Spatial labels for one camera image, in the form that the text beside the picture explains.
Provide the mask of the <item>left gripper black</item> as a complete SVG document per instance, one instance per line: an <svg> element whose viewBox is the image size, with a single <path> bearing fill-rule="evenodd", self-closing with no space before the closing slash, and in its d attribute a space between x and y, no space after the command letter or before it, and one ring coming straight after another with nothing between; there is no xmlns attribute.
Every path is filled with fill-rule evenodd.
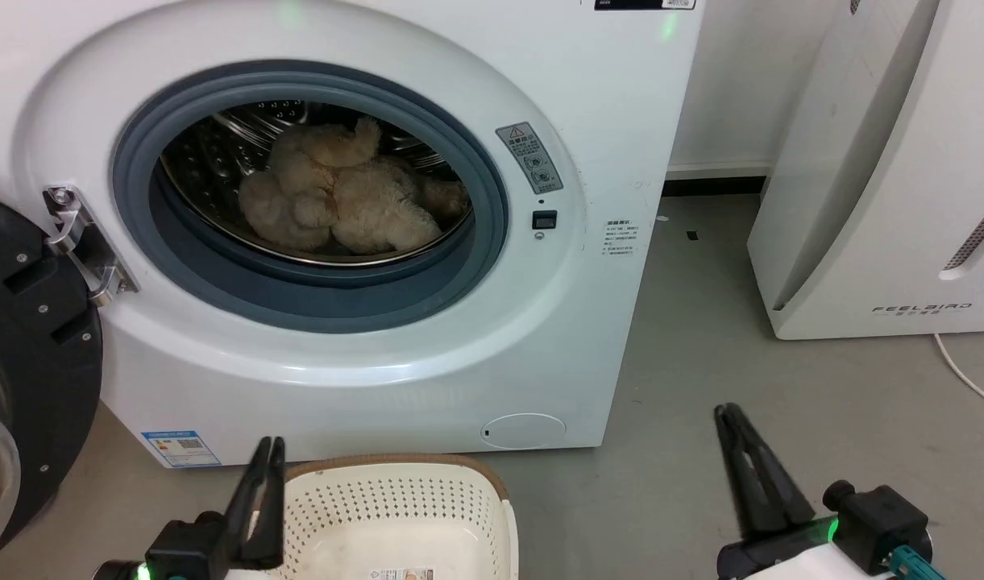
<svg viewBox="0 0 984 580"><path fill-rule="evenodd" d="M258 570L283 564L285 443L263 437L245 467L224 516L204 512L193 522L169 521L145 553L150 580L226 580L243 568L240 553L247 539L256 492L264 484L255 526Z"/></svg>

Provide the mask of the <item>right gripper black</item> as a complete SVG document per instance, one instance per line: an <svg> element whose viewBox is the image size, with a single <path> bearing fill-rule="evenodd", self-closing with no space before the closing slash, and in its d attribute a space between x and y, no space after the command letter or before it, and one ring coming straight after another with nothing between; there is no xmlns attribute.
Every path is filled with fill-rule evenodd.
<svg viewBox="0 0 984 580"><path fill-rule="evenodd" d="M717 405L714 425L740 533L745 538L721 547L716 558L717 579L746 580L831 542L837 519L812 520L815 510L811 503L745 411L735 403Z"/></svg>

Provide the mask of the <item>cream perforated laundry basket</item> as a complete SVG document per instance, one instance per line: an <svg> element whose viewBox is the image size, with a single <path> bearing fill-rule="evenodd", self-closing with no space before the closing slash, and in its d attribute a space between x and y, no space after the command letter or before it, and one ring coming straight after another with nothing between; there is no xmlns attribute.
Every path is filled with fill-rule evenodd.
<svg viewBox="0 0 984 580"><path fill-rule="evenodd" d="M501 478L474 458L398 453L290 467L270 580L520 580Z"/></svg>

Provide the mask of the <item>black round washing machine door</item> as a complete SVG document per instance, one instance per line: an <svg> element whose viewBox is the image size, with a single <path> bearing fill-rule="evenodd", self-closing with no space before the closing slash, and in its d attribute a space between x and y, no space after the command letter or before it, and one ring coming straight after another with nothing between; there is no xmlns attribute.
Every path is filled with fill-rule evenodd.
<svg viewBox="0 0 984 580"><path fill-rule="evenodd" d="M0 202L0 387L18 455L0 551L60 491L86 443L102 385L102 326L76 264Z"/></svg>

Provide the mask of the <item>white front-load washing machine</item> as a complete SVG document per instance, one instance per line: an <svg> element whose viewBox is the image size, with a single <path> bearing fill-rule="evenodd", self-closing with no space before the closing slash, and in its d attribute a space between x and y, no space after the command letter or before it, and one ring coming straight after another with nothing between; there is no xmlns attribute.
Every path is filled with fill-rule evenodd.
<svg viewBox="0 0 984 580"><path fill-rule="evenodd" d="M0 202L48 236L43 190L75 184L140 285L95 307L100 404L145 432L193 430L222 465L281 436L288 460L496 451L515 412L602 443L709 0L0 0ZM135 245L112 190L127 122L194 73L255 61L351 68L473 131L509 202L506 242L462 300L373 333L306 333L211 307ZM496 129L528 122L564 188L533 194ZM532 230L532 212L558 210ZM600 254L607 220L636 253Z"/></svg>

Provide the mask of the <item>beige plush toy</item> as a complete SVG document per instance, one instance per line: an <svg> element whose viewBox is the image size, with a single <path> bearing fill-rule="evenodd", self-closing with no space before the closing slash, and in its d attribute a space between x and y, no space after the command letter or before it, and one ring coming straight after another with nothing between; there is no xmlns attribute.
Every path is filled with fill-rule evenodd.
<svg viewBox="0 0 984 580"><path fill-rule="evenodd" d="M470 209L466 187L379 154L381 136L370 117L353 129L333 122L285 130L268 168L239 184L247 223L264 241L297 252L335 241L352 254L377 255L436 241L441 222Z"/></svg>

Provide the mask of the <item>stainless steel washing drum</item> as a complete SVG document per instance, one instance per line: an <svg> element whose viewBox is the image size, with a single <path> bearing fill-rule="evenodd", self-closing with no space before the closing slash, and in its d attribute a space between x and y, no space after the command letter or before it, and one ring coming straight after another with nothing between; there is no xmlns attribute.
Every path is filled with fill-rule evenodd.
<svg viewBox="0 0 984 580"><path fill-rule="evenodd" d="M258 101L209 114L182 130L164 148L157 168L198 219L231 241L284 261L311 267L377 267L443 245L469 219L472 205L459 219L441 222L442 235L436 241L408 252L377 255L355 255L335 241L312 252L283 250L264 241L247 223L238 202L239 184L245 176L268 168L278 136L292 127L333 122L353 129L362 117L374 118L381 128L379 154L404 160L419 175L463 183L442 155L392 122L336 104L297 100Z"/></svg>

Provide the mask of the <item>blue energy label sticker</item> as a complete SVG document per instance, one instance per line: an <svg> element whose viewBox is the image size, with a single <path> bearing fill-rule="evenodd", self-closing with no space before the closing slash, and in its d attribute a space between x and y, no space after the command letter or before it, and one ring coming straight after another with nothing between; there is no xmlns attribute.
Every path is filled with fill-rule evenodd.
<svg viewBox="0 0 984 580"><path fill-rule="evenodd" d="M221 466L203 438L193 430L186 432L145 432L142 437L161 462L170 469L197 469L197 467Z"/></svg>

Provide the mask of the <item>grey rubber door gasket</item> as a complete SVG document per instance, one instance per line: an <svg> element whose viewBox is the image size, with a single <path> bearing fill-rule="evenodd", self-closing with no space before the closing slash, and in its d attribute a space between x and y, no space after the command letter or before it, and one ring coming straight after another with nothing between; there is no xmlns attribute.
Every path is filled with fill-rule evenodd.
<svg viewBox="0 0 984 580"><path fill-rule="evenodd" d="M297 97L378 115L421 137L475 194L473 216L446 242L387 267L307 267L231 241L190 209L156 168L164 147L205 114ZM255 61L182 78L127 122L112 166L117 212L147 260L211 307L278 328L358 334L424 320L462 300L506 242L509 202L476 134L430 99L386 78L332 64Z"/></svg>

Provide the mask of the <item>round white filter cover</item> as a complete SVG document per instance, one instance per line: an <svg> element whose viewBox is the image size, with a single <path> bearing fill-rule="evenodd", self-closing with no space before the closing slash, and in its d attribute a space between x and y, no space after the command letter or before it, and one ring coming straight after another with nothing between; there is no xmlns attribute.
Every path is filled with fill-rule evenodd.
<svg viewBox="0 0 984 580"><path fill-rule="evenodd" d="M481 427L485 444L496 450L521 451L557 448L565 440L562 420L542 412L515 412Z"/></svg>

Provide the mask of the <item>small printed text sticker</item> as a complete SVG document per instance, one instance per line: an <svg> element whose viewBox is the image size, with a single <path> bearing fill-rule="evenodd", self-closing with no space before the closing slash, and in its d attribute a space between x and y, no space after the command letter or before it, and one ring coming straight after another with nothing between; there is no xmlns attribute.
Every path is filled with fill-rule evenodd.
<svg viewBox="0 0 984 580"><path fill-rule="evenodd" d="M603 227L600 254L609 258L634 255L638 246L640 230L640 225L633 220L607 220Z"/></svg>

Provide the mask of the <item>black baseboard strip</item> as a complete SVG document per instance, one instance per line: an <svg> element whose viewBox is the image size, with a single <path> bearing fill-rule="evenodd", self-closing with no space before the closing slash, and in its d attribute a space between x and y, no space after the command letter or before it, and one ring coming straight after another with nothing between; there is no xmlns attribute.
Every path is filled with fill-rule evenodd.
<svg viewBox="0 0 984 580"><path fill-rule="evenodd" d="M683 196L759 196L763 190L764 176L720 177L720 179L666 180L662 197Z"/></svg>

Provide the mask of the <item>chrome door hinge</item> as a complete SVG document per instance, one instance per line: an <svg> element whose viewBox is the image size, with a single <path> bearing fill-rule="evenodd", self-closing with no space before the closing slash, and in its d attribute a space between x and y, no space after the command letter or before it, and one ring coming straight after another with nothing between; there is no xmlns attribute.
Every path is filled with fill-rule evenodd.
<svg viewBox="0 0 984 580"><path fill-rule="evenodd" d="M43 199L54 225L46 246L75 265L89 290L90 304L106 307L120 294L140 291L126 261L106 238L75 184L47 186Z"/></svg>

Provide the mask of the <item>white air purifier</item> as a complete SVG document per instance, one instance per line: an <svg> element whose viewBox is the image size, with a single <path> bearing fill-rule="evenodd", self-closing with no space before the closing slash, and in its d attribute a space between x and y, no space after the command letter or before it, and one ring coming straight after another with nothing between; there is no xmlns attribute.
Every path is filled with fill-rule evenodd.
<svg viewBox="0 0 984 580"><path fill-rule="evenodd" d="M837 0L747 250L779 339L984 333L984 0Z"/></svg>

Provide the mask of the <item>grey warning sticker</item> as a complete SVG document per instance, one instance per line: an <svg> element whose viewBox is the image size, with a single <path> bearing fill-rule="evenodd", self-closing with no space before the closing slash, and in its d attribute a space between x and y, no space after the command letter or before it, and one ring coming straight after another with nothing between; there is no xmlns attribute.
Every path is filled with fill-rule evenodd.
<svg viewBox="0 0 984 580"><path fill-rule="evenodd" d="M496 129L496 136L520 165L533 194L542 195L564 188L553 158L528 122L515 122L500 127Z"/></svg>

